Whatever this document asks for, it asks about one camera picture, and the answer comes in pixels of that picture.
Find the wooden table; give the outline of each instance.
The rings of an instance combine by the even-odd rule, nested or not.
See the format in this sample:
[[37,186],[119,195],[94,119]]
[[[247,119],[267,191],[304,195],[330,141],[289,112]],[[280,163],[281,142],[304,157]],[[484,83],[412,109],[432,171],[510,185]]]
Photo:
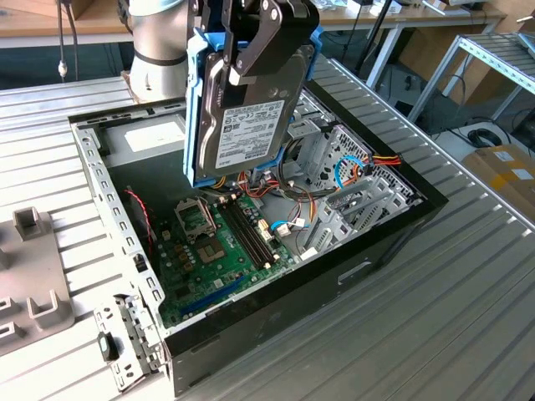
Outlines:
[[[379,57],[368,77],[367,84],[374,88],[404,28],[438,27],[456,25],[484,25],[483,32],[491,32],[505,14],[487,5],[485,12],[474,12],[471,16],[443,17],[428,8],[403,7],[401,13],[388,15],[382,28],[389,28],[389,34],[381,48]],[[129,42],[132,36],[126,32],[116,14],[115,0],[95,0],[76,21],[79,43]],[[22,48],[55,46],[59,44],[56,18],[23,13],[15,10],[0,10],[0,48]],[[350,30],[356,13],[347,8],[320,13],[322,27],[326,31]],[[370,29],[376,17],[362,13],[357,29]],[[69,25],[64,23],[65,43],[73,42]]]

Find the hard drive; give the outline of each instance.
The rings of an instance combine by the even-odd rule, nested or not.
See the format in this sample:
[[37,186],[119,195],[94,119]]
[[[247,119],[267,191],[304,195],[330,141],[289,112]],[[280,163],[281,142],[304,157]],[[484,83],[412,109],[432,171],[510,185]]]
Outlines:
[[248,170],[277,158],[313,54],[313,45],[302,46],[277,74],[255,77],[243,103],[231,108],[220,105],[223,53],[208,55],[196,137],[196,180]]

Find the wire connector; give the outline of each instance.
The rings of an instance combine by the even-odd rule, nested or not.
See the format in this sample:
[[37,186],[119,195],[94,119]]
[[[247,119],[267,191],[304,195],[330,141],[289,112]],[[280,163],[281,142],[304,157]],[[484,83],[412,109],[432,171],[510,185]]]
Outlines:
[[294,225],[296,227],[303,228],[304,227],[304,219],[301,219],[301,218],[295,219]]
[[276,231],[281,237],[289,236],[291,234],[291,231],[288,228],[288,224],[285,224],[285,223],[277,227]]
[[67,75],[67,63],[64,63],[63,61],[59,60],[58,72],[61,78],[65,78],[65,76]]
[[365,176],[372,175],[374,173],[374,167],[372,165],[365,165],[362,172]]

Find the aluminum table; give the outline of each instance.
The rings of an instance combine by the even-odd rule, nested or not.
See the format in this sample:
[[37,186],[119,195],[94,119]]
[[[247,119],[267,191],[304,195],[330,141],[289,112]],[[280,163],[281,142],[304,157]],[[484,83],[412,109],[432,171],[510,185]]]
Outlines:
[[[502,114],[522,89],[535,94],[535,58],[518,42],[517,36],[514,33],[457,36],[421,93],[415,106],[410,111],[408,116],[409,121],[416,121],[427,102],[431,99],[433,91],[440,82],[442,75],[446,73],[461,49],[465,50],[468,55],[459,65],[455,75],[463,76],[466,66],[476,57],[518,85],[496,110],[492,116],[494,120]],[[443,94],[445,96],[448,96],[453,90],[456,82],[457,78],[454,77],[451,79],[450,83],[444,89]]]
[[[527,401],[535,227],[339,64],[321,58],[315,78],[450,201],[391,264],[182,399]],[[65,117],[131,103],[120,79],[0,92],[0,217],[52,213],[77,317],[0,358],[0,399],[120,397],[91,310],[123,282]],[[170,388],[156,375],[122,397]]]

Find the metal rail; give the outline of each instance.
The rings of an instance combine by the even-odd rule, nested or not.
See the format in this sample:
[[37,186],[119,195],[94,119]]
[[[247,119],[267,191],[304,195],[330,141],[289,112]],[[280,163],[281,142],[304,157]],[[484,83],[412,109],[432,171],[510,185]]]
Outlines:
[[[338,64],[321,58],[315,78],[450,201],[387,267],[183,399],[529,399],[532,228]],[[64,117],[131,103],[119,79],[0,92],[0,217],[53,214],[77,316],[0,358],[2,399],[119,396],[89,313],[122,280]],[[124,398],[169,388],[156,376]]]
[[[465,50],[468,55],[465,61],[460,64],[455,75],[462,76],[466,66],[471,62],[473,57],[476,57],[516,83],[518,87],[535,94],[535,58],[518,42],[517,36],[514,33],[457,36],[421,93],[415,107],[411,110],[408,116],[409,121],[416,121],[421,114],[425,105],[431,99],[436,85],[459,53],[459,49]],[[455,77],[451,79],[450,83],[444,89],[443,94],[445,96],[453,90],[457,81],[458,79]],[[520,89],[513,91],[512,95],[506,99],[504,104],[494,114],[494,119],[499,117],[499,114],[512,102],[519,92]]]

